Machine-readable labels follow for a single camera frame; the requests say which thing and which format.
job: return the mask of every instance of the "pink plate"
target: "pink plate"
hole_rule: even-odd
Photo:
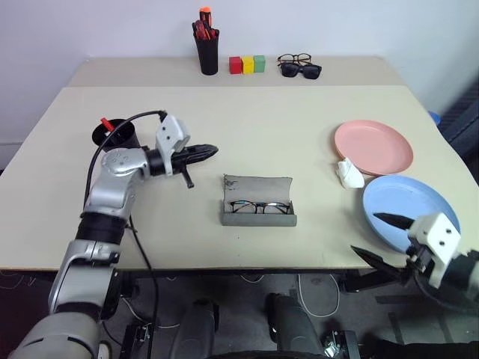
[[[336,150],[365,174],[396,174],[412,163],[409,142],[383,123],[355,120],[343,123],[335,133]]]

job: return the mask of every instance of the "cube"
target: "cube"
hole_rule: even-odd
[[[255,55],[254,59],[254,71],[256,73],[264,73],[264,67],[266,66],[266,59],[263,55]]]
[[[242,56],[242,73],[253,73],[254,72],[254,59],[252,56]]]
[[[241,57],[236,56],[230,58],[230,74],[241,73],[242,72],[242,62]]]

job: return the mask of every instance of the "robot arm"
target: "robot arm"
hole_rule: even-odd
[[[408,231],[411,245],[406,252],[407,266],[404,270],[396,269],[376,254],[353,247],[364,261],[401,283],[407,283],[412,277],[415,280],[424,277],[434,289],[450,286],[472,306],[479,304],[479,252],[470,251],[467,256],[457,253],[461,237],[444,213],[424,215],[416,220],[388,213],[374,213],[374,216]]]
[[[213,156],[209,144],[185,147],[189,134],[167,115],[156,134],[156,149],[118,148],[102,159],[101,173],[85,204],[75,240],[69,245],[49,294],[50,315],[27,334],[10,359],[96,358],[98,322],[111,317],[120,298],[120,242],[135,201],[135,190],[151,176],[182,173]]]

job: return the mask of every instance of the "cable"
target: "cable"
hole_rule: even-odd
[[[115,343],[117,343],[120,347],[122,346],[119,340],[116,340],[109,332],[108,328],[106,327],[105,321],[102,323],[103,329],[105,329],[106,335],[110,337],[111,340],[113,340]]]
[[[23,281],[23,276],[20,278],[20,280],[18,281],[17,284],[15,284],[14,286],[0,286],[0,289],[16,289]]]
[[[248,283],[251,283],[251,284],[256,284],[256,283],[260,283],[263,278],[264,278],[264,275],[261,275],[260,277],[258,277],[257,279],[255,280],[249,280],[248,278],[245,278],[242,274],[240,275],[241,279],[243,279],[245,282],[248,282]]]
[[[155,328],[156,328],[156,315],[158,314],[158,302],[159,302],[158,283],[156,282],[155,274],[153,273],[153,269],[151,268],[150,261],[148,260],[148,257],[146,253],[144,252],[143,247],[141,246],[140,239],[138,238],[138,235],[136,234],[136,229],[135,229],[135,225],[133,224],[132,216],[129,217],[129,226],[131,227],[130,229],[131,229],[131,232],[133,233],[133,237],[135,238],[136,245],[138,246],[138,249],[141,252],[141,256],[143,257],[144,264],[146,264],[148,271],[150,272],[151,280],[153,281],[153,285],[155,287],[155,307],[153,308],[153,317],[151,320],[151,325],[153,326],[153,330],[151,331],[150,339],[148,340],[148,354],[147,354],[147,358],[151,359],[151,352],[153,349],[153,335],[155,334]]]
[[[449,310],[452,310],[452,311],[458,312],[458,313],[475,314],[475,315],[478,314],[479,309],[477,309],[477,308],[475,308],[475,309],[474,308],[464,308],[464,307],[460,307],[460,306],[455,305],[455,304],[447,303],[445,301],[440,300],[439,298],[436,298],[434,295],[432,295],[424,287],[423,283],[421,283],[421,279],[419,279],[419,274],[418,274],[417,271],[414,271],[413,277],[414,277],[414,281],[415,281],[416,285],[421,290],[422,294],[424,294],[426,297],[428,297],[431,301],[434,301],[440,307],[443,307],[443,308],[446,308],[446,309],[449,309]]]
[[[142,112],[140,114],[136,114],[135,116],[131,116],[130,118],[127,118],[124,122],[122,122],[121,124],[116,126],[115,129],[113,131],[111,131],[108,136],[106,136],[106,138],[103,140],[101,145],[98,146],[97,150],[93,154],[93,157],[91,158],[90,167],[88,168],[87,183],[86,183],[86,186],[85,186],[85,197],[83,199],[83,206],[85,206],[85,204],[87,203],[88,196],[90,195],[91,177],[93,176],[93,170],[94,170],[94,167],[95,167],[95,162],[97,161],[98,156],[102,152],[102,149],[104,148],[104,146],[107,144],[108,141],[110,141],[110,138],[112,136],[114,136],[115,134],[117,134],[124,126],[126,126],[127,123],[130,123],[137,118],[144,117],[144,116],[150,116],[152,114],[158,114],[161,121],[163,121],[163,118],[165,118],[165,116],[166,116],[166,112],[161,111],[161,110],[160,111]]]
[[[141,318],[136,312],[135,310],[133,309],[133,306],[129,303],[129,301],[127,301],[126,298],[124,297],[121,297],[121,299],[123,300],[123,302],[126,304],[126,306],[128,307],[129,311],[132,313],[132,315],[137,318],[137,320],[139,320],[140,322],[143,322],[145,324],[151,324],[151,322],[147,321],[146,319],[143,319]]]
[[[123,302],[126,304],[126,306],[128,307],[129,311],[132,313],[132,315],[137,318],[137,320],[139,320],[140,322],[143,322],[144,324],[147,324],[147,325],[151,325],[151,322],[147,321],[145,318],[142,318],[140,317],[136,311],[135,311],[135,308],[133,308],[133,306],[131,305],[131,303],[126,299],[126,298],[121,298],[123,300]],[[161,325],[158,325],[157,328],[158,329],[172,329],[172,328],[178,328],[180,326],[180,324],[175,324],[175,325],[166,325],[166,326],[161,326]]]
[[[304,300],[303,297],[302,297],[301,275],[298,274],[299,299],[301,300],[302,307],[305,308],[306,313],[308,313],[310,316],[313,316],[314,318],[327,318],[327,317],[329,317],[329,316],[332,316],[332,315],[336,314],[336,312],[338,311],[338,308],[339,308],[339,298],[340,298],[340,292],[339,292],[338,282],[335,280],[335,278],[332,276],[332,274],[330,274],[329,276],[331,277],[331,279],[333,280],[333,282],[335,282],[336,289],[338,290],[338,301],[336,302],[336,308],[335,308],[331,313],[328,313],[328,314],[314,314],[314,313],[312,313],[312,312],[308,309],[308,307],[306,307],[305,300]]]

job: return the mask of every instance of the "red block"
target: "red block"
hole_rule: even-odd
[[[242,73],[242,62],[240,56],[230,58],[230,73]]]

